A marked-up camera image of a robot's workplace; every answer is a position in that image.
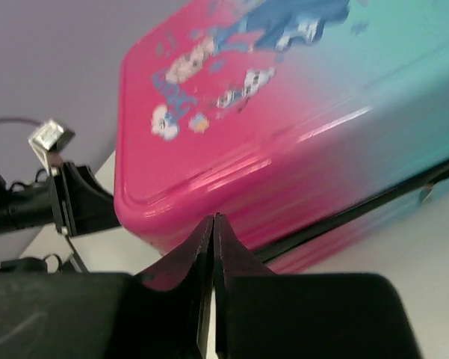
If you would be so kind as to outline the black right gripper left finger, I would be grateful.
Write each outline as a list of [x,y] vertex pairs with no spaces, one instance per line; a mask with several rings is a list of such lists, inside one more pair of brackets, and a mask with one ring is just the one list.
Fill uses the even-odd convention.
[[0,274],[0,358],[203,358],[214,219],[140,274]]

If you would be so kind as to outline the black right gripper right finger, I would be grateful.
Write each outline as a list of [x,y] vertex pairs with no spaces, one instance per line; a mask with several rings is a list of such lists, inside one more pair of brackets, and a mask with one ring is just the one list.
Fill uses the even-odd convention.
[[400,296],[374,273],[277,274],[213,228],[219,358],[420,358]]

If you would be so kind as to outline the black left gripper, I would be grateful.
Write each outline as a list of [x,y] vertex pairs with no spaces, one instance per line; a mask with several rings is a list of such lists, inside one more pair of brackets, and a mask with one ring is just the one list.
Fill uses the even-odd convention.
[[[120,226],[114,197],[90,168],[64,162],[54,175],[54,223],[64,236],[86,236]],[[53,222],[51,180],[7,185],[0,175],[0,235]]]

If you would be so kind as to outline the pink and teal kids suitcase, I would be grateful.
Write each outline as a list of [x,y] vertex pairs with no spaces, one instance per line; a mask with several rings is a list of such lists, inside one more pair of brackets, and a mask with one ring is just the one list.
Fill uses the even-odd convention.
[[295,272],[449,194],[449,1],[190,1],[123,59],[114,207]]

